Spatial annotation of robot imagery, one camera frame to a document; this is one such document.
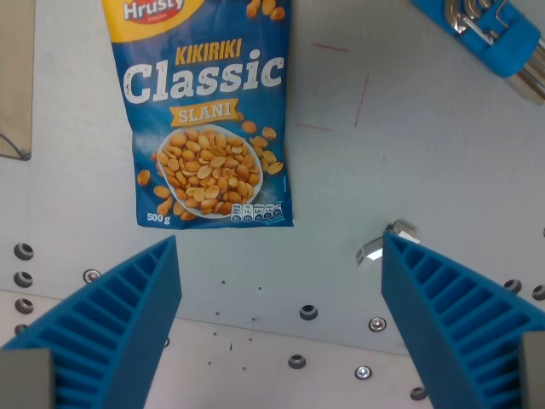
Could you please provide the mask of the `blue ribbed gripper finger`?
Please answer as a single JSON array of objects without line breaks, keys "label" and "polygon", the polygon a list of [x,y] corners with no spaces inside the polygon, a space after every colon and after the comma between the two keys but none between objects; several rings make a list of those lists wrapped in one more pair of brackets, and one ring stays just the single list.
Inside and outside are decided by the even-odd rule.
[{"label": "blue ribbed gripper finger", "polygon": [[519,343],[544,313],[446,256],[384,233],[381,294],[435,408],[521,408]]},{"label": "blue ribbed gripper finger", "polygon": [[1,349],[51,353],[59,408],[142,408],[181,298],[169,236],[74,292]]}]

